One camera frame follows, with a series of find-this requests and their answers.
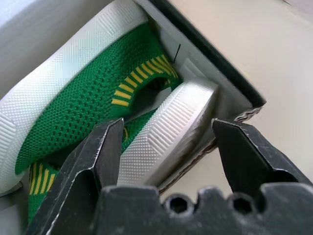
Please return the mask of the grey cardboard shoebox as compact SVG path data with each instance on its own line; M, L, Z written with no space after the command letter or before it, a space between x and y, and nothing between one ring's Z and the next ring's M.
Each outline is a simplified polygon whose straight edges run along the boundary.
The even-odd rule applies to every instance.
M183 78L207 78L219 85L215 114L244 118L265 103L260 93L168 0L0 0L0 99L72 42L99 52L105 42L104 9L126 23L152 18L162 44Z

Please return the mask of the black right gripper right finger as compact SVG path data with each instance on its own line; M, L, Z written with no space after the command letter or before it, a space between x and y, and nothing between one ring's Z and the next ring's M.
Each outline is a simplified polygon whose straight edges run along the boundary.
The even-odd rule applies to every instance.
M223 169L233 192L250 196L266 183L313 183L254 126L214 119L215 135Z

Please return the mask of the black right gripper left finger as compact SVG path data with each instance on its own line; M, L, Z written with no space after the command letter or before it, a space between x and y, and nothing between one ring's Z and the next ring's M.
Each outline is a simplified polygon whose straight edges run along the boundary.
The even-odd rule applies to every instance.
M117 183L124 120L94 126L69 154L25 235L89 235L102 187Z

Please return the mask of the green knit shoe white sole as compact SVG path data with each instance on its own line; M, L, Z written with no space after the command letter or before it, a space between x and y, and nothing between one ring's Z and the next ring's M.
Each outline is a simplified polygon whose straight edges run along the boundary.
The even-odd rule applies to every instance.
M114 0L0 100L0 193L179 78L133 0Z
M162 104L127 122L124 127L118 184L158 183L202 137L217 86L209 81L155 78L102 84L100 89L68 85L47 106L26 137L20 157L29 157L32 220L55 180L54 158L68 155L99 122L135 113L136 105L151 102L155 93L172 91Z

